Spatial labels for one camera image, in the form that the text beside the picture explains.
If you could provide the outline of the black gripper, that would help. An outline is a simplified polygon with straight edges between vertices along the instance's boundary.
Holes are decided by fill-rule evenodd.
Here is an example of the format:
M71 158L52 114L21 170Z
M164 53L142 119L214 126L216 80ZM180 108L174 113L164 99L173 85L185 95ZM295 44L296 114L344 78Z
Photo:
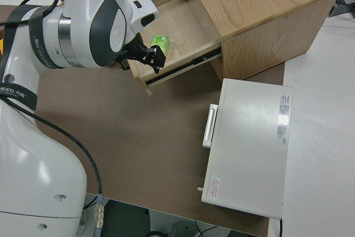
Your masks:
M126 44L119 53L118 63L129 59L138 62L145 62L145 64L152 67L155 74L159 73L166 61L166 56L159 45L153 45L151 48L146 48L142 39L133 39Z

